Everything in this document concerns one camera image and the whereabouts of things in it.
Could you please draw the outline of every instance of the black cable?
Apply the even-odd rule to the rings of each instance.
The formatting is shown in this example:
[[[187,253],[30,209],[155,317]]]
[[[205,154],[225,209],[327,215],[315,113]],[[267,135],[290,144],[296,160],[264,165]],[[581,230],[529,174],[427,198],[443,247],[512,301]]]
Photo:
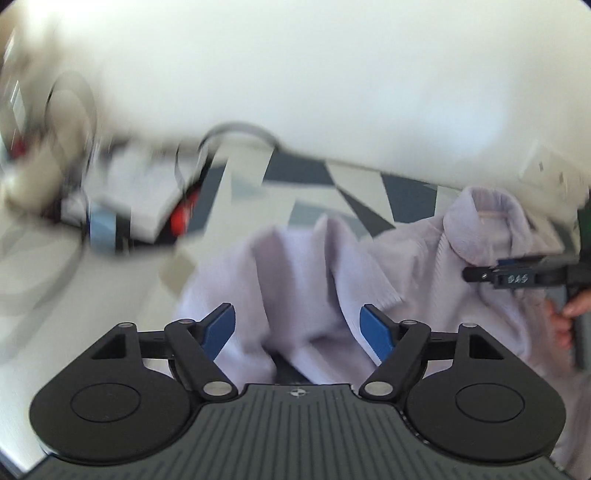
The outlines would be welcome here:
[[[257,125],[253,125],[253,124],[249,124],[246,122],[228,122],[225,124],[219,124],[211,129],[209,129],[209,131],[207,133],[205,133],[205,135],[203,136],[203,138],[199,142],[199,145],[197,146],[197,152],[196,152],[197,166],[195,167],[195,171],[193,172],[193,174],[191,176],[193,176],[196,172],[198,172],[199,168],[201,168],[203,165],[201,162],[201,157],[202,157],[203,151],[206,150],[205,146],[207,146],[207,143],[212,138],[218,137],[220,135],[227,134],[227,133],[243,133],[243,134],[251,135],[253,137],[260,138],[261,140],[263,140],[264,142],[266,142],[267,144],[269,144],[270,146],[272,146],[276,150],[281,150],[281,144],[280,144],[279,140],[277,140],[277,137],[275,137],[275,135],[273,135],[272,133],[270,133],[269,131],[265,130],[262,127],[259,127]],[[183,199],[186,200],[188,185],[186,185],[186,180],[183,177],[183,174],[178,166],[178,154],[180,152],[180,149],[181,149],[181,143],[178,144],[177,151],[174,155],[174,178],[177,181],[179,191],[181,191],[183,194]]]
[[[44,127],[46,133],[51,132],[51,134],[53,135],[53,142],[54,142],[53,145],[56,145],[56,144],[59,145],[59,142],[57,139],[56,132],[53,129],[51,129],[49,126],[48,118],[49,118],[50,105],[51,105],[51,99],[53,98],[53,94],[55,92],[59,92],[59,91],[71,92],[75,95],[75,97],[78,98],[78,101],[83,106],[84,110],[86,111],[86,116],[87,116],[87,119],[90,123],[91,136],[90,136],[90,145],[88,148],[88,155],[86,158],[86,165],[84,167],[83,173],[81,174],[80,185],[79,186],[76,185],[76,187],[80,190],[80,192],[83,195],[84,200],[85,200],[85,219],[84,219],[85,224],[82,221],[80,223],[80,228],[83,232],[82,238],[84,239],[84,237],[88,233],[88,229],[89,229],[89,225],[90,225],[90,202],[88,199],[88,195],[84,191],[84,179],[86,178],[86,175],[88,174],[88,171],[90,170],[90,162],[92,160],[92,155],[93,155],[93,153],[95,151],[95,147],[96,147],[96,136],[97,136],[97,130],[98,130],[98,113],[97,113],[97,109],[96,109],[95,97],[94,97],[94,95],[92,93],[92,89],[90,88],[90,85],[88,84],[86,79],[78,72],[68,71],[68,72],[62,73],[56,79],[56,81],[53,83],[51,90],[49,91],[49,94],[47,95],[47,100],[45,102],[45,110],[43,112],[43,127]],[[63,158],[66,158],[66,152],[65,152],[64,148],[61,145],[59,145],[59,146],[60,146]],[[64,174],[64,178],[65,178],[67,175],[67,172],[64,170],[62,170],[62,173]]]

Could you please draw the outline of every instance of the white table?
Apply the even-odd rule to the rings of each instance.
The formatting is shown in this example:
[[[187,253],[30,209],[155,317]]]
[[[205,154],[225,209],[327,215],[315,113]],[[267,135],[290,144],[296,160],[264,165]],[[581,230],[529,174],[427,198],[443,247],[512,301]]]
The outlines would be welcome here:
[[[0,340],[0,451],[17,468],[27,471],[44,456],[28,421],[35,393],[116,323],[134,321],[169,254],[87,249],[65,289]]]

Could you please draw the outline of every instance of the red object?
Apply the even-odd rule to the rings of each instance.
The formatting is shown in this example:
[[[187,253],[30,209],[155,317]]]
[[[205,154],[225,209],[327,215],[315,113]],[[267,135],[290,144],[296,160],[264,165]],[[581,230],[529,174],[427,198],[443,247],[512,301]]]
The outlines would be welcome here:
[[[27,144],[22,138],[16,138],[14,142],[12,142],[10,154],[13,158],[19,158],[22,157],[25,153],[27,153]]]
[[[199,190],[193,192],[187,200],[177,206],[170,216],[170,231],[174,236],[181,236],[187,233],[189,222],[193,216],[193,209],[199,198]]]

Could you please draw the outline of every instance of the finger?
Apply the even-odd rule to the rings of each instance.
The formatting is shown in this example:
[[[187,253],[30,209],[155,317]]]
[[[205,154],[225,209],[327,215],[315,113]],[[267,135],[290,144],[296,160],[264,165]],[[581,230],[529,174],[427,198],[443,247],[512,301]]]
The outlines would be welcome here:
[[[556,314],[556,307],[554,306],[554,302],[550,299],[544,300],[544,311],[546,315],[554,315]]]
[[[550,321],[556,332],[568,332],[573,326],[573,321],[562,315],[551,315]]]
[[[571,334],[566,332],[556,333],[556,345],[564,349],[571,348],[573,345],[573,338]]]
[[[564,316],[571,318],[587,312],[591,312],[591,290],[579,293],[562,310]]]

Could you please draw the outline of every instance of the circular mount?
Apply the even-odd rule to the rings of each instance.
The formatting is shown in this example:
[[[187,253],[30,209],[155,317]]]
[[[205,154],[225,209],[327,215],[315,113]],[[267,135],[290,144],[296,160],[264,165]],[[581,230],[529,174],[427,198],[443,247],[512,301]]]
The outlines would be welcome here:
[[[51,453],[104,465],[161,449],[189,414],[189,397],[175,380],[141,363],[110,359],[74,361],[35,396],[29,417]]]
[[[468,461],[548,455],[564,426],[560,397],[533,372],[521,376],[494,362],[496,370],[477,363],[422,379],[407,398],[409,421],[435,447]]]

